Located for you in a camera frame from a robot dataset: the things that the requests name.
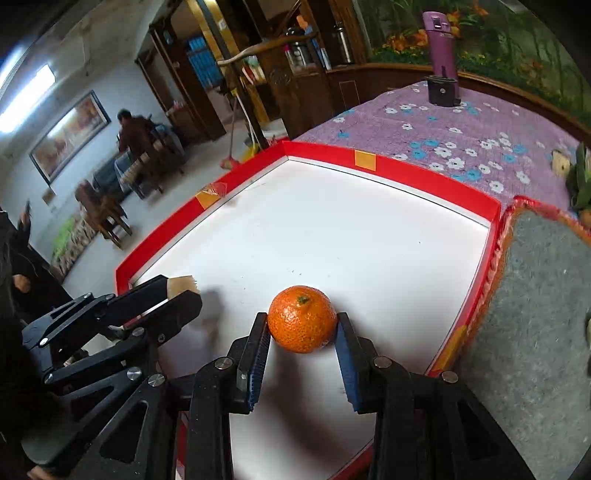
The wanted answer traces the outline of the beige sugarcane chunk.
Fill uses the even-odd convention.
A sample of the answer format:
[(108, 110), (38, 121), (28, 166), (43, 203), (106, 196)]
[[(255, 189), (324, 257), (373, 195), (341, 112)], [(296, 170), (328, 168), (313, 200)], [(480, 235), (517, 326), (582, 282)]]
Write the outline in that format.
[(197, 281), (190, 276), (168, 278), (166, 282), (167, 299), (171, 300), (184, 292), (199, 293)]

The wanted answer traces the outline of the orange mandarin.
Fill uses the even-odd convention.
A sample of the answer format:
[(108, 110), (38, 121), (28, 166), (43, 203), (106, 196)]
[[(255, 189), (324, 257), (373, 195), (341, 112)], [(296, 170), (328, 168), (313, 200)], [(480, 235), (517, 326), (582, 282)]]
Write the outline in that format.
[(322, 349), (335, 337), (338, 318), (322, 291), (297, 285), (284, 289), (270, 303), (267, 325), (284, 350), (308, 354)]

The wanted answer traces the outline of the green leafy bok choy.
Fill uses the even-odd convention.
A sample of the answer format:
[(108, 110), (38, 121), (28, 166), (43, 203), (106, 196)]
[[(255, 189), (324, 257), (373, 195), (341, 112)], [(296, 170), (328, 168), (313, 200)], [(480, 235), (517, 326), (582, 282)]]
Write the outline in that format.
[(575, 164), (567, 175), (566, 186), (570, 195), (570, 206), (574, 211), (590, 207), (590, 149), (581, 142), (575, 153)]

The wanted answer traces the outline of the wooden chair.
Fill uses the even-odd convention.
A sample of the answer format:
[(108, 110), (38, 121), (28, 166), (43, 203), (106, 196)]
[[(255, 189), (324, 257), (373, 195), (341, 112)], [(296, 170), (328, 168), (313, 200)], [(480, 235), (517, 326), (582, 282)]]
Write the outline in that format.
[(84, 211), (86, 222), (104, 239), (121, 249), (121, 239), (115, 229), (122, 229), (128, 236), (132, 235), (132, 229), (125, 222), (127, 215), (120, 203), (112, 196), (101, 195), (87, 180), (77, 185), (74, 197)]

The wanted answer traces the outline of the red rimmed white tray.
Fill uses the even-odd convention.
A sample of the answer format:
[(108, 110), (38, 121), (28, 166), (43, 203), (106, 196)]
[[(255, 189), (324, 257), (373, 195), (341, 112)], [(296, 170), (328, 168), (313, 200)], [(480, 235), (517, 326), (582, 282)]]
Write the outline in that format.
[[(493, 256), (502, 207), (464, 183), (368, 152), (283, 142), (155, 228), (117, 267), (118, 292), (192, 276), (217, 332), (190, 324), (160, 351), (180, 376), (221, 357), (287, 287), (325, 293), (377, 351), (420, 374), (450, 367)], [(259, 402), (230, 418), (238, 479), (345, 479), (370, 459), (332, 347), (271, 345)]]

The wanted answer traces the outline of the red broom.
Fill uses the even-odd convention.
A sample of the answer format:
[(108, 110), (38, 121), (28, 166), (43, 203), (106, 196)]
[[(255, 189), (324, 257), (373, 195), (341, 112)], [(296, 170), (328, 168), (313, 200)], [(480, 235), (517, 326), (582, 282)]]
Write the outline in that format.
[(235, 169), (235, 167), (239, 164), (238, 160), (235, 158), (235, 155), (233, 155), (233, 146), (235, 145), (236, 111), (238, 111), (238, 98), (235, 95), (232, 95), (232, 112), (229, 132), (230, 137), (228, 155), (225, 159), (221, 161), (221, 168), (228, 171)]

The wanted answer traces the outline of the seated person in background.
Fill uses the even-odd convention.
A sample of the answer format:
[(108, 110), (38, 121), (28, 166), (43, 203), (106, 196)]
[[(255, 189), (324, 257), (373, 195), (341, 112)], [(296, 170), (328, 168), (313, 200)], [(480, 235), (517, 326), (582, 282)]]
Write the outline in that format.
[(156, 176), (156, 139), (152, 133), (155, 124), (143, 117), (133, 116), (128, 110), (121, 109), (117, 113), (121, 126), (118, 134), (118, 150), (127, 153), (130, 165), (123, 170), (121, 182), (129, 185), (140, 199), (146, 197), (142, 185), (149, 182), (154, 187)]

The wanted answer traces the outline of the grey felt mat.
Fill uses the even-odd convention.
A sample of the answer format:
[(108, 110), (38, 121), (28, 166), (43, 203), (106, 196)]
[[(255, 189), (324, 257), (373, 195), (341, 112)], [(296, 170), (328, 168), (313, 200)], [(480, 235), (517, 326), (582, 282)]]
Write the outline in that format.
[(589, 321), (589, 245), (520, 212), (456, 370), (538, 479), (590, 476)]

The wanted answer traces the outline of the yellow dustpan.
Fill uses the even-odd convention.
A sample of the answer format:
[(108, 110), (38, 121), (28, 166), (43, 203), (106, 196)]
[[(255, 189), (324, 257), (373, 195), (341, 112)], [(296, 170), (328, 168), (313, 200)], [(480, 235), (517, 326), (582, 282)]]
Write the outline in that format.
[(249, 161), (254, 156), (256, 156), (257, 153), (259, 153), (260, 146), (259, 146), (259, 141), (257, 141), (257, 138), (256, 138), (256, 133), (253, 130), (252, 122), (249, 119), (249, 115), (246, 113), (245, 103), (243, 103), (242, 99), (240, 99), (240, 98), (238, 98), (238, 101), (240, 103), (240, 107), (242, 107), (242, 112), (245, 115), (245, 123), (247, 125), (247, 128), (249, 128), (250, 143), (247, 146), (245, 153), (242, 154), (242, 163), (245, 163), (246, 161)]

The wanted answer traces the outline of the framed landscape painting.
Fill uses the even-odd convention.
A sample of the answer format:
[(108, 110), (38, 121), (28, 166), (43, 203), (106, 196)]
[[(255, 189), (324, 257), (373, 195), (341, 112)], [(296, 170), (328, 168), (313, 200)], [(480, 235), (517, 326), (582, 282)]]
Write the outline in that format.
[(50, 185), (80, 150), (110, 123), (110, 117), (93, 90), (76, 102), (29, 153), (46, 184)]

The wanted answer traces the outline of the ceiling fluorescent light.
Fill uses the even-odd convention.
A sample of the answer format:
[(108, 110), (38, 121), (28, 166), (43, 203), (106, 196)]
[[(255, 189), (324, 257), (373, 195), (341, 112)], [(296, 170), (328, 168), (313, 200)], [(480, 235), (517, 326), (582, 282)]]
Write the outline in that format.
[(9, 134), (22, 125), (54, 84), (55, 75), (45, 64), (1, 113), (1, 133)]

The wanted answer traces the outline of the purple floral tablecloth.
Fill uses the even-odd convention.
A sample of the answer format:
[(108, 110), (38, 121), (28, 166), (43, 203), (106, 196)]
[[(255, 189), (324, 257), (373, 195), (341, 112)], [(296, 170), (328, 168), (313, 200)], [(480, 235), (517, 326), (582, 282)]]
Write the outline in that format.
[(391, 90), (339, 113), (300, 136), (404, 161), (455, 179), (508, 205), (526, 196), (570, 208), (565, 181), (552, 170), (579, 142), (523, 107), (464, 89), (455, 107), (429, 102), (426, 82)]

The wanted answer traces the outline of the black bottle base holder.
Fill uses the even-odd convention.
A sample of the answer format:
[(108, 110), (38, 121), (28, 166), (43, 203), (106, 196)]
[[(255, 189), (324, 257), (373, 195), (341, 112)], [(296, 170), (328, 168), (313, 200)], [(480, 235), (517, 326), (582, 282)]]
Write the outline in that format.
[(441, 107), (456, 107), (461, 104), (457, 79), (431, 75), (426, 80), (431, 104)]

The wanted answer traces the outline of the purple thermos bottle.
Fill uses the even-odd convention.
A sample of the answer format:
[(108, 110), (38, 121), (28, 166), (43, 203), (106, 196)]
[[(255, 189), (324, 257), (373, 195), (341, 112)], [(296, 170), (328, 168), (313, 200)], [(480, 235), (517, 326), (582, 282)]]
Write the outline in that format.
[(444, 13), (425, 11), (422, 15), (436, 76), (458, 79), (454, 53), (455, 37)]

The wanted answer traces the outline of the floral mural glass panel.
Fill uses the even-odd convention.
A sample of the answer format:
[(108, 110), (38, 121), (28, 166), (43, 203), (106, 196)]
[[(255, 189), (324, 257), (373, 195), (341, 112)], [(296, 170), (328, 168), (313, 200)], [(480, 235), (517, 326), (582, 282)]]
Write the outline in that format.
[(369, 58), (377, 63), (431, 63), (423, 14), (451, 26), (457, 69), (528, 91), (590, 124), (590, 85), (572, 56), (518, 1), (356, 1)]

